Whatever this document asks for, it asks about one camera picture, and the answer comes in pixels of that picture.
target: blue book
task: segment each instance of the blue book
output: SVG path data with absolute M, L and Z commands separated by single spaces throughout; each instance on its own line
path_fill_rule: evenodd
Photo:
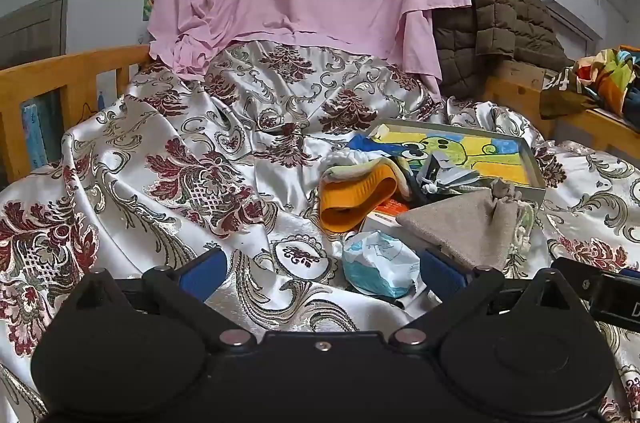
M 35 103 L 22 104 L 22 128 L 27 141 L 27 153 L 31 162 L 31 170 L 49 163 L 42 140 L 38 106 Z
M 35 103 L 38 108 L 40 131 L 42 132 L 47 160 L 49 162 L 59 161 L 62 158 L 60 140 L 65 133 L 60 109 L 60 90 L 52 90 L 24 102 L 24 104 L 30 103 Z

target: door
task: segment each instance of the door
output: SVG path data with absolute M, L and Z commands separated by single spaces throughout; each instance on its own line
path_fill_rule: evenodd
M 66 0 L 31 3 L 0 18 L 0 70 L 65 54 L 65 41 Z M 25 104 L 31 103 L 37 106 L 47 160 L 57 161 L 64 133 L 60 92 L 48 92 Z M 5 184 L 5 179 L 0 175 L 0 184 Z
M 66 0 L 38 0 L 0 18 L 0 70 L 65 53 Z

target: blue and white package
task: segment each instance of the blue and white package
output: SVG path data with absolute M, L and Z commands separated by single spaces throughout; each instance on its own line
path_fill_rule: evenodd
M 359 233 L 342 252 L 347 280 L 365 294 L 400 298 L 418 287 L 420 258 L 381 231 Z
M 48 164 L 42 130 L 40 130 L 38 107 L 35 103 L 22 104 L 22 129 L 27 141 L 27 154 L 31 162 L 31 170 Z

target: air conditioner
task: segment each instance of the air conditioner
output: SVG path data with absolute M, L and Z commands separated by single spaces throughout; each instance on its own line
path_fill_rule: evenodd
M 551 15 L 594 42 L 607 33 L 607 16 L 595 0 L 542 0 Z

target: metal screw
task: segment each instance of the metal screw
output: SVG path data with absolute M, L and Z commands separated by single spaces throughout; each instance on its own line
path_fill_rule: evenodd
M 251 340 L 251 333 L 244 329 L 227 329 L 220 333 L 220 341 L 233 347 L 244 345 L 249 340 Z
M 331 343 L 329 342 L 316 342 L 316 349 L 318 351 L 328 351 L 331 348 Z
M 406 345 L 418 345 L 427 339 L 427 335 L 420 329 L 400 329 L 396 331 L 396 340 Z

